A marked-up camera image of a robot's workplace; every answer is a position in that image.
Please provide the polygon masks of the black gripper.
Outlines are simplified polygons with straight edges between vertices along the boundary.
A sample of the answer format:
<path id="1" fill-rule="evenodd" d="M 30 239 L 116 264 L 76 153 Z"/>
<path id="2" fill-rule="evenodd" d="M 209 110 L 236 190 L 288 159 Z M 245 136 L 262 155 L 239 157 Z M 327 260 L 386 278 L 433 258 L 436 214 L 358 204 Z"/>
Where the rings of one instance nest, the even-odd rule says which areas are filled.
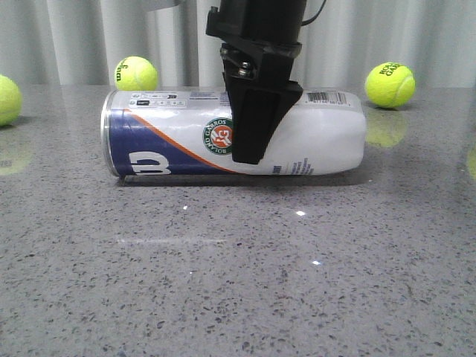
<path id="1" fill-rule="evenodd" d="M 305 1 L 221 1 L 208 12 L 206 34 L 223 41 L 235 162 L 260 163 L 274 131 L 303 93 L 289 78 L 302 48 L 298 34 L 305 9 Z"/>

